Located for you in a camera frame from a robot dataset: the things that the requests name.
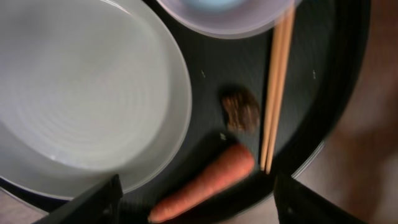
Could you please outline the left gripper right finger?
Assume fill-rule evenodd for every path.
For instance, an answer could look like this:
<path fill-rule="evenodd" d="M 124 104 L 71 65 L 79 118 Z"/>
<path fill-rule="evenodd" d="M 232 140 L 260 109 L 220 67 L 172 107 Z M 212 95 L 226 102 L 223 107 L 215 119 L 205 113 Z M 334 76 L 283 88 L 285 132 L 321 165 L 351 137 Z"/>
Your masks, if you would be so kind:
<path fill-rule="evenodd" d="M 274 200 L 280 224 L 365 224 L 283 173 L 275 178 Z"/>

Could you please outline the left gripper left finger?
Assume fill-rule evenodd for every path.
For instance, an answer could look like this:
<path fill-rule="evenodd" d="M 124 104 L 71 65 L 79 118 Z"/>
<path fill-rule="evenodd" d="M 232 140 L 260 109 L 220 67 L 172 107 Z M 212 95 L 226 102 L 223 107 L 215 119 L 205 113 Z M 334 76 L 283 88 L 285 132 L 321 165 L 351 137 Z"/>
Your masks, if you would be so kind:
<path fill-rule="evenodd" d="M 116 174 L 93 186 L 34 224 L 79 224 L 119 222 L 123 191 Z"/>

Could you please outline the orange carrot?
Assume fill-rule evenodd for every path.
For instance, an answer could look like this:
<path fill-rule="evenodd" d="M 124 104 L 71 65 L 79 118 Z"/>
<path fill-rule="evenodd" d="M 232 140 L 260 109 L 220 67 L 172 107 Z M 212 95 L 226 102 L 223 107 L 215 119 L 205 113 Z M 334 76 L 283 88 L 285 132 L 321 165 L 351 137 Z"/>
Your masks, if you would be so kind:
<path fill-rule="evenodd" d="M 148 220 L 161 223 L 181 215 L 246 178 L 254 166 L 254 156 L 245 146 L 229 147 L 193 180 L 161 200 L 150 211 Z"/>

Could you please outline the brown walnut shell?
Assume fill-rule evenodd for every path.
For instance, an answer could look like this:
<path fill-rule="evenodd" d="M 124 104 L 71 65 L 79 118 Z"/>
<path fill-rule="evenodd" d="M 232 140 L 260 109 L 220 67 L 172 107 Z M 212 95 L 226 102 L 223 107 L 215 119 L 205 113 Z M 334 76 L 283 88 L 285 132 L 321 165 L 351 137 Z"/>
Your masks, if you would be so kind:
<path fill-rule="evenodd" d="M 221 97 L 230 131 L 253 133 L 260 123 L 260 107 L 253 94 L 245 88 L 230 89 Z"/>

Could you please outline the grey round plate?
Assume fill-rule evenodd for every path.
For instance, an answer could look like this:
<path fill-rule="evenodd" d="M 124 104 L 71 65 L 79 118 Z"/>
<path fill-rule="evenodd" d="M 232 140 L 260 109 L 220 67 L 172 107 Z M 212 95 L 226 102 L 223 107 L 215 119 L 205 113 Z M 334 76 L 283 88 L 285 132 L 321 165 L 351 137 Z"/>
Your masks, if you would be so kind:
<path fill-rule="evenodd" d="M 142 1 L 1 2 L 1 177 L 71 199 L 118 174 L 153 179 L 187 133 L 192 89 Z"/>

